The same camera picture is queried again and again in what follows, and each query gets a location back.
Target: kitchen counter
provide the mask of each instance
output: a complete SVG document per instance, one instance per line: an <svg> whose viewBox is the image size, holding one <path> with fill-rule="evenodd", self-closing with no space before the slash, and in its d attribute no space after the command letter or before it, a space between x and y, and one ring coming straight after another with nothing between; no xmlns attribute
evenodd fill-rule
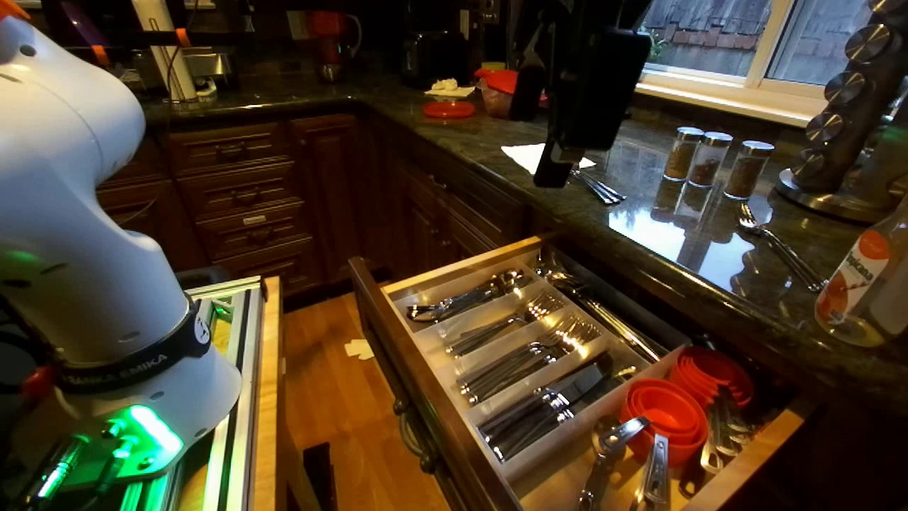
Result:
<svg viewBox="0 0 908 511"><path fill-rule="evenodd" d="M477 174L535 206L573 242L582 242L620 279L683 310L702 328L719 333L735 350L816 394L844 394L887 416L908 416L908 355L897 345L853 350L827 341L812 321L812 300L782 260L761 242L735 229L738 205L719 195L724 174L708 189L661 181L673 125L626 118L607 154L590 154L595 176L626 201L602 206L585 188L545 189L498 147L545 140L545 121L424 118L424 97L387 73L351 73L338 84L317 83L305 69L267 69L234 93L199 105L146 105L151 125L250 118L258 114L376 110L443 149L470 162ZM751 206L819 273L827 276L851 247L859 225L836 222L780 199L773 174L793 159L782 154L763 169Z"/></svg>

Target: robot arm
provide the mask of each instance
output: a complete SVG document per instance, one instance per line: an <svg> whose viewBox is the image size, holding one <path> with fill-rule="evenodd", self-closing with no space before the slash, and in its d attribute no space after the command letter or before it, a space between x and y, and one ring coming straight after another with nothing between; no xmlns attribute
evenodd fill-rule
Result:
<svg viewBox="0 0 908 511"><path fill-rule="evenodd" d="M585 149L607 149L624 121L650 37L634 33L650 0L527 0L515 117L548 90L548 140L534 181L561 188Z"/></svg>
<svg viewBox="0 0 908 511"><path fill-rule="evenodd" d="M239 372L209 350L160 247L97 205L145 134L135 97L7 12L0 0L0 294L53 345L53 404L70 421L23 423L13 448L56 472L43 460L70 438L81 473L117 456L108 479L152 476L220 423Z"/></svg>

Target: window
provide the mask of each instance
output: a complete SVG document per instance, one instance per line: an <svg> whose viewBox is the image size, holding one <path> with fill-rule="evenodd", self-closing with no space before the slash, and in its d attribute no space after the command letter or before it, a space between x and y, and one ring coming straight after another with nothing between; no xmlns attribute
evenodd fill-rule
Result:
<svg viewBox="0 0 908 511"><path fill-rule="evenodd" d="M639 90L806 125L868 15L864 0L651 0Z"/></svg>

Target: bottle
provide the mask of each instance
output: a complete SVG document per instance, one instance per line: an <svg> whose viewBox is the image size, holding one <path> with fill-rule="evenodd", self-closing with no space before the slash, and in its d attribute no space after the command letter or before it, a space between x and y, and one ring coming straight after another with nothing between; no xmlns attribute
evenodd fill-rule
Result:
<svg viewBox="0 0 908 511"><path fill-rule="evenodd" d="M813 303L816 324L853 345L878 345L908 325L908 195L861 229Z"/></svg>
<svg viewBox="0 0 908 511"><path fill-rule="evenodd" d="M688 169L685 169L685 184L693 188L708 188L719 162L727 159L731 145L731 137L724 131L707 131L702 140L698 142Z"/></svg>

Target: silverware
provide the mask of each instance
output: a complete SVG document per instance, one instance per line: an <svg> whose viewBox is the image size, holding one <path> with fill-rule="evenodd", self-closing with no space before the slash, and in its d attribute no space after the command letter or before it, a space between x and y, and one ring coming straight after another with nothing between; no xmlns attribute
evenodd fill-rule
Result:
<svg viewBox="0 0 908 511"><path fill-rule="evenodd" d="M644 469L644 482L634 494L634 506L640 511L666 511L668 507L668 440L663 433L651 433L651 450Z"/></svg>
<svg viewBox="0 0 908 511"><path fill-rule="evenodd" d="M491 416L480 425L485 446L505 462L559 423L573 421L624 379L624 374L609 372L609 364L609 358L597 358Z"/></svg>
<svg viewBox="0 0 908 511"><path fill-rule="evenodd" d="M597 328L593 328L586 321L579 321L573 316L563 316L551 333L539 335L527 345L519 345L498 361L488 364L485 368L466 377L460 385L460 394L467 404L480 404L515 379L539 372L541 365L559 364L563 355L573 352L573 345L582 345L593 341Z"/></svg>
<svg viewBox="0 0 908 511"><path fill-rule="evenodd" d="M605 206L620 205L626 195L620 195L616 188L593 178L590 174L579 169L573 174Z"/></svg>
<svg viewBox="0 0 908 511"><path fill-rule="evenodd" d="M460 385L460 394L467 404L488 401L491 394L512 385L515 379L539 372L541 365L551 365L561 361L571 352L566 344L561 344L553 333L545 338L531 341L527 345L505 355L501 361L491 364L480 374L467 377Z"/></svg>
<svg viewBox="0 0 908 511"><path fill-rule="evenodd" d="M749 205L739 205L738 209L738 228L746 233L754 233L766 237L766 245L782 257L782 263L806 283L809 293L823 290L823 279L782 242L778 237L766 225L754 218Z"/></svg>
<svg viewBox="0 0 908 511"><path fill-rule="evenodd" d="M480 345L485 345L488 341L505 335L507 328L512 325L527 325L535 321L535 316L545 316L551 310L556 310L561 300L553 294L553 293L545 293L539 299L531 299L522 310L498 318L498 321L491 321L491 324L483 324L483 325L473 325L473 328L466 328L460 333L447 345L444 352L450 355L467 355Z"/></svg>
<svg viewBox="0 0 908 511"><path fill-rule="evenodd" d="M519 310L519 311L512 311L512 316L505 316L505 318L498 318L498 321L491 321L491 324L483 324L483 325L477 325L477 328L467 328L467 333L456 335L456 341L447 344L444 352L450 352L450 355L456 355L456 358L460 358L460 355L467 355L467 352L485 345L488 341L505 335L507 328L525 325L525 324L534 324L534 321L535 321L535 318L534 318L531 310Z"/></svg>
<svg viewBox="0 0 908 511"><path fill-rule="evenodd" d="M707 409L708 438L701 448L701 469L717 473L731 456L739 455L739 446L749 440L751 425L738 413L731 394L717 392Z"/></svg>
<svg viewBox="0 0 908 511"><path fill-rule="evenodd" d="M640 338L630 324L613 316L586 283L563 270L563 263L551 250L539 252L539 276L548 279L559 293L571 294L585 311L609 325L630 350L634 350L646 361L658 364L666 355L663 345Z"/></svg>
<svg viewBox="0 0 908 511"><path fill-rule="evenodd" d="M605 492L607 492L607 473L616 469L616 462L624 456L626 442L644 432L650 425L646 416L630 416L619 425L597 425L597 450L595 450L595 462L593 472L585 482L585 489L579 492L576 507L579 511L597 511Z"/></svg>
<svg viewBox="0 0 908 511"><path fill-rule="evenodd" d="M417 324L444 321L444 318L450 318L456 311L466 311L466 310L470 310L477 303L498 299L498 294L505 294L505 293L511 293L515 287L525 287L531 280L534 280L534 276L519 270L519 266L501 270L501 273L491 276L485 283L480 283L473 290L466 290L460 294L447 294L447 299L439 299L433 303L410 303L405 310L405 316L410 321L417 321Z"/></svg>

